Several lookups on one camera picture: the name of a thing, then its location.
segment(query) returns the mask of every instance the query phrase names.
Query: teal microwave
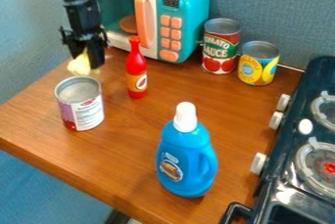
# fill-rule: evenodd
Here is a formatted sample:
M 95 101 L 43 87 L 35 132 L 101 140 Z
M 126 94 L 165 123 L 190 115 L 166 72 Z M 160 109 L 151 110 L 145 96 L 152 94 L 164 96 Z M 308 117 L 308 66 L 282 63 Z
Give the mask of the teal microwave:
M 141 53 L 170 63 L 184 62 L 201 40 L 210 0 L 99 0 L 102 22 L 114 47 L 129 51 L 137 34 Z

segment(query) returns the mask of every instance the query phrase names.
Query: tomato sauce can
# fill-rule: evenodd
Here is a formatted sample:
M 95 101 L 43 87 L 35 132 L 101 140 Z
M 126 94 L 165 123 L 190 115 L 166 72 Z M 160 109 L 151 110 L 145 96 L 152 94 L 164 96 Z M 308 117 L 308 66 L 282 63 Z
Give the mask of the tomato sauce can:
M 272 82 L 279 61 L 279 50 L 265 41 L 250 41 L 242 46 L 238 77 L 243 82 L 263 86 Z
M 212 19 L 205 23 L 204 70 L 215 74 L 230 73 L 235 68 L 241 26 L 231 19 Z
M 61 81 L 55 96 L 65 126 L 83 131 L 104 120 L 104 107 L 99 81 L 89 76 L 74 76 Z

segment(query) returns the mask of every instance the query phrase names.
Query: red bottle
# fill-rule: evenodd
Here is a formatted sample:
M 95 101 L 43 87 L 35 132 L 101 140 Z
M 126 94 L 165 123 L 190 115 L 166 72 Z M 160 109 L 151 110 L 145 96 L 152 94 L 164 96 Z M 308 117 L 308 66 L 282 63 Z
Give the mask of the red bottle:
M 147 62 L 139 51 L 140 38 L 130 36 L 131 51 L 125 60 L 128 94 L 142 98 L 147 94 Z

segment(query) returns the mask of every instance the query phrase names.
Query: wooden table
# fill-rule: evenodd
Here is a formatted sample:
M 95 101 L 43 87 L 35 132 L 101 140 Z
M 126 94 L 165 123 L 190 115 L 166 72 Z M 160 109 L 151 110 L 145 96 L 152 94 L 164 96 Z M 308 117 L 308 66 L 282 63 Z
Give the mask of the wooden table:
M 115 49 L 109 56 L 96 76 L 106 106 L 100 126 L 64 127 L 54 98 L 56 84 L 71 76 L 62 64 L 0 107 L 0 149 L 144 223 L 217 223 L 230 202 L 251 205 L 258 177 L 250 164 L 273 144 L 268 121 L 301 74 L 280 67 L 272 84 L 253 87 L 236 71 L 203 72 L 199 54 L 181 65 L 148 60 L 148 96 L 134 100 L 126 93 L 126 53 Z M 160 132 L 182 101 L 197 106 L 219 161 L 212 189 L 193 200 L 169 193 L 155 172 Z

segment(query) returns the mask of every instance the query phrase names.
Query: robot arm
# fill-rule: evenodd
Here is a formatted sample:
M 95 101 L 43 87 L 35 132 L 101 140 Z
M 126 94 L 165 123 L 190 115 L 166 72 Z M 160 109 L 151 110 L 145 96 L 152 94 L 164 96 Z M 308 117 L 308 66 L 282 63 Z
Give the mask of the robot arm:
M 105 62 L 105 47 L 109 47 L 106 31 L 101 26 L 97 0 L 63 0 L 72 30 L 60 28 L 63 43 L 76 58 L 87 49 L 91 68 Z

